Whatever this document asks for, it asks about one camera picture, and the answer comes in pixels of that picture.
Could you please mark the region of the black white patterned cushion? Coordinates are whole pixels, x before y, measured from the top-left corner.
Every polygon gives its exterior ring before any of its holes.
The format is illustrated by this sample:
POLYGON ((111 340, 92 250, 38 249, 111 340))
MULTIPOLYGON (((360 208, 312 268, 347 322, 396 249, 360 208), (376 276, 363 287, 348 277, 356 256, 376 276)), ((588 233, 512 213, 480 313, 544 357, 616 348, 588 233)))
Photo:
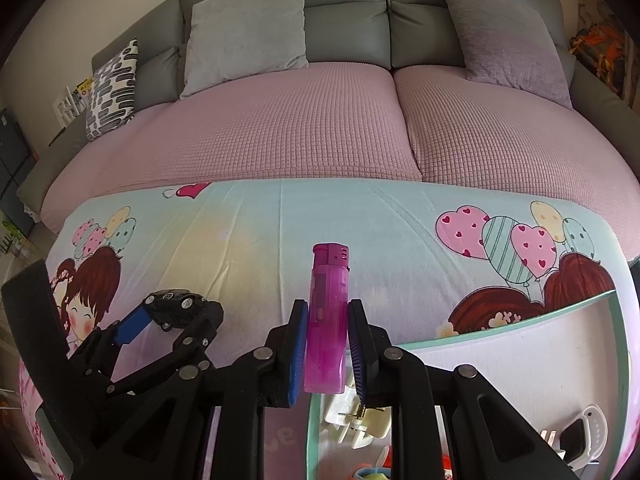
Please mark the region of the black white patterned cushion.
POLYGON ((134 38, 93 74, 86 111, 89 142, 125 125, 134 114, 138 52, 134 38))

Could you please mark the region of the books and white rack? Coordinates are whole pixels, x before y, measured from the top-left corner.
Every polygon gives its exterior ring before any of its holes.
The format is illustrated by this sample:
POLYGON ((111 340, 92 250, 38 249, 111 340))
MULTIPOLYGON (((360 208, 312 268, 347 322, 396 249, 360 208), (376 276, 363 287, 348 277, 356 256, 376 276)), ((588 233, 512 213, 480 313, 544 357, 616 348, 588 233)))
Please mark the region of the books and white rack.
POLYGON ((86 78, 76 87, 65 87, 52 103, 61 128, 70 125, 89 105, 92 78, 86 78))

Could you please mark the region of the white power adapter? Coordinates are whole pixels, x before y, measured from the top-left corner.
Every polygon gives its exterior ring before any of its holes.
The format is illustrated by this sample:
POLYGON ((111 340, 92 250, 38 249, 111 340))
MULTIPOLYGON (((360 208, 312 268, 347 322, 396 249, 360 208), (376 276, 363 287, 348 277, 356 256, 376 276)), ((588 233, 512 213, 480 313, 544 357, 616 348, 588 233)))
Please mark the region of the white power adapter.
POLYGON ((560 441, 558 439, 559 434, 556 430, 543 429, 540 432, 540 436, 544 439, 552 450, 559 455, 562 460, 565 457, 565 451, 560 448, 560 441))

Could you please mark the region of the teal shallow cardboard tray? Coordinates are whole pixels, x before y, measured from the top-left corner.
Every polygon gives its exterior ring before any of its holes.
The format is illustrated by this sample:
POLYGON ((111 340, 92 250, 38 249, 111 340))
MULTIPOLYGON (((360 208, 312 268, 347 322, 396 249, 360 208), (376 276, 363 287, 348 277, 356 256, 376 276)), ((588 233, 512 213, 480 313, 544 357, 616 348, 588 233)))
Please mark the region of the teal shallow cardboard tray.
POLYGON ((561 430, 586 406, 599 405, 608 440, 598 476, 609 479, 634 445, 638 354, 629 336, 638 326, 636 291, 620 284, 538 318, 403 347, 444 370, 474 365, 536 430, 561 430))

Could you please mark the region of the grey sofa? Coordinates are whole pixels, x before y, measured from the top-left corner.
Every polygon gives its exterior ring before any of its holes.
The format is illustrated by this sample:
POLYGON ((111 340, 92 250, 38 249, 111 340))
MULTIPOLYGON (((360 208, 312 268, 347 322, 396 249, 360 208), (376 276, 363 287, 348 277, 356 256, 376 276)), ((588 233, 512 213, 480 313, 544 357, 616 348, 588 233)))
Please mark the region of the grey sofa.
MULTIPOLYGON (((200 182, 373 178, 570 200, 639 252, 639 119, 567 52, 570 105, 472 81, 444 0, 307 0, 308 66, 182 92, 192 8, 165 0, 93 53, 138 45, 134 111, 89 140, 75 118, 20 175, 52 232, 93 197, 200 182)), ((554 41, 558 0, 536 6, 554 41)))

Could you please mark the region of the white hair claw clip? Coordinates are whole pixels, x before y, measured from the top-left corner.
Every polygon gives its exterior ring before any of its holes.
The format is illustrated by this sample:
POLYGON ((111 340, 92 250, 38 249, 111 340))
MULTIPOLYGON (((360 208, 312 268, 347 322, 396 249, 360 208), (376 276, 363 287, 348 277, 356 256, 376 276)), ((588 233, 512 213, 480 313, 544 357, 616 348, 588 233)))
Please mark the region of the white hair claw clip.
POLYGON ((354 374, 350 373, 342 393, 326 396, 323 422, 333 441, 358 450, 387 438, 392 428, 392 409, 366 408, 358 396, 354 374))

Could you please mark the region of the orange bag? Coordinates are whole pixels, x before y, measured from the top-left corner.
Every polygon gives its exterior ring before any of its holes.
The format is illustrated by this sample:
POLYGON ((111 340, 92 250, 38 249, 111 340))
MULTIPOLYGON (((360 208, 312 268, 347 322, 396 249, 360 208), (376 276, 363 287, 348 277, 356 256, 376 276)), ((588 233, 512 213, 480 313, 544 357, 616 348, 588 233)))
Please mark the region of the orange bag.
POLYGON ((626 36, 611 12, 593 18, 585 6, 578 9, 578 31, 570 38, 570 53, 620 98, 626 74, 626 36))

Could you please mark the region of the purple grey cushion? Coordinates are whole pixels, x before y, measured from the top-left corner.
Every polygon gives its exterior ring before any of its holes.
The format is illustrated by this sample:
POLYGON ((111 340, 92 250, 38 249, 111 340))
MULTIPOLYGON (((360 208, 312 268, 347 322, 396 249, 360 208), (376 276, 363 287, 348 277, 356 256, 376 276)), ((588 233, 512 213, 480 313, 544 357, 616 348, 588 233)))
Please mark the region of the purple grey cushion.
POLYGON ((572 106, 558 49, 537 11, 514 0, 445 1, 470 81, 572 106))

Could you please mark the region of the dark blue cabinet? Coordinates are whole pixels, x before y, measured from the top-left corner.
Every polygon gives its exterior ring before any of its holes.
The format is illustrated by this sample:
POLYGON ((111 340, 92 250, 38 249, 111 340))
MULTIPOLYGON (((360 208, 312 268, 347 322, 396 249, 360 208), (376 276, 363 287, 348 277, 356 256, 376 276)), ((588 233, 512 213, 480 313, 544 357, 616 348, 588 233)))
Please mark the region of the dark blue cabinet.
POLYGON ((0 142, 1 211, 24 237, 28 237, 35 222, 24 211, 17 189, 26 180, 36 161, 20 125, 7 108, 1 111, 0 142))

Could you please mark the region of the black toy car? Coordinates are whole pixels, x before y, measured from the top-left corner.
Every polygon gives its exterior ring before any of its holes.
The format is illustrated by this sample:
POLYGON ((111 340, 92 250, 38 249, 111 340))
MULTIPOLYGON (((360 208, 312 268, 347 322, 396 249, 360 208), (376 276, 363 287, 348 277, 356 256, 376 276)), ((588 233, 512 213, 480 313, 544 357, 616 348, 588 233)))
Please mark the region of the black toy car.
POLYGON ((186 289, 164 289, 153 292, 143 301, 151 320, 164 332, 186 328, 202 310, 205 299, 186 289))

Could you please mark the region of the purple lighter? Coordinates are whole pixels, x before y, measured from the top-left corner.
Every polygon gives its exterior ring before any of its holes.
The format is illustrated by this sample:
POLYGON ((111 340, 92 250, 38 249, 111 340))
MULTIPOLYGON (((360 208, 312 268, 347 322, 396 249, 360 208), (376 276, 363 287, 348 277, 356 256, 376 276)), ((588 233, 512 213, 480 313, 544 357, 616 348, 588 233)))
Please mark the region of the purple lighter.
POLYGON ((345 388, 349 249, 337 243, 314 245, 304 390, 341 394, 345 388))

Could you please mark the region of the white smart watch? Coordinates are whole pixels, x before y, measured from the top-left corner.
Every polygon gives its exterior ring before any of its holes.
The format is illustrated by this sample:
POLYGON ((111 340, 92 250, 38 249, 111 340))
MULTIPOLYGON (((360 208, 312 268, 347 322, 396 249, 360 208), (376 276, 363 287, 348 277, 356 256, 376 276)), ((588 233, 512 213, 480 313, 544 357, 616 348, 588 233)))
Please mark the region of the white smart watch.
POLYGON ((597 463, 608 440, 608 422, 597 404, 586 406, 561 432, 559 449, 574 471, 597 463))

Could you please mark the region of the light grey cushion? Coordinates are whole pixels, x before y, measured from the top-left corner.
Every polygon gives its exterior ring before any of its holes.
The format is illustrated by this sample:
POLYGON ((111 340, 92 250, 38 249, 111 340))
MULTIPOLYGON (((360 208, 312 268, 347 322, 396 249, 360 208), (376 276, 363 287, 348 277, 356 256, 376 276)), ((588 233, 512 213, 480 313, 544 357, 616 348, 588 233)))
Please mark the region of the light grey cushion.
POLYGON ((194 4, 180 96, 244 77, 308 66, 305 0, 194 4))

